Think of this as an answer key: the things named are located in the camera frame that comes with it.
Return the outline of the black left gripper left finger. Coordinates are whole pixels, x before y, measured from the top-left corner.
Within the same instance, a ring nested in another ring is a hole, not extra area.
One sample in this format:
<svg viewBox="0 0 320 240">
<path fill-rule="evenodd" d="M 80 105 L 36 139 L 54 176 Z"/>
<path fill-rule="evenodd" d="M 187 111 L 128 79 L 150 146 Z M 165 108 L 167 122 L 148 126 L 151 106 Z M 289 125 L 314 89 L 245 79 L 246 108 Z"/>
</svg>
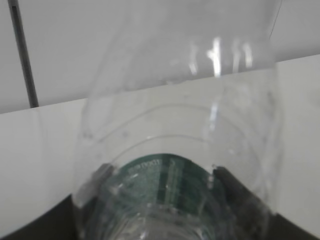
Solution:
<svg viewBox="0 0 320 240">
<path fill-rule="evenodd" d="M 102 164 L 74 194 L 74 217 L 80 240 L 116 240 L 118 238 L 118 200 L 112 193 L 117 168 Z"/>
</svg>

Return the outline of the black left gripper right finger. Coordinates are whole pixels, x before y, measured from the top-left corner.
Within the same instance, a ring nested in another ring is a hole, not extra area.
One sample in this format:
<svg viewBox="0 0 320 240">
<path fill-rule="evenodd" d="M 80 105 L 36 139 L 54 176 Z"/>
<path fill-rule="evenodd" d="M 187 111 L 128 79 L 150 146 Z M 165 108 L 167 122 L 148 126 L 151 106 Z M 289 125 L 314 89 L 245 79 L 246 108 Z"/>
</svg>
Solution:
<svg viewBox="0 0 320 240">
<path fill-rule="evenodd" d="M 235 234 L 239 240 L 264 240 L 273 218 L 270 207 L 247 189 L 227 168 L 218 166 L 212 171 L 223 187 L 222 199 L 232 215 Z"/>
</svg>

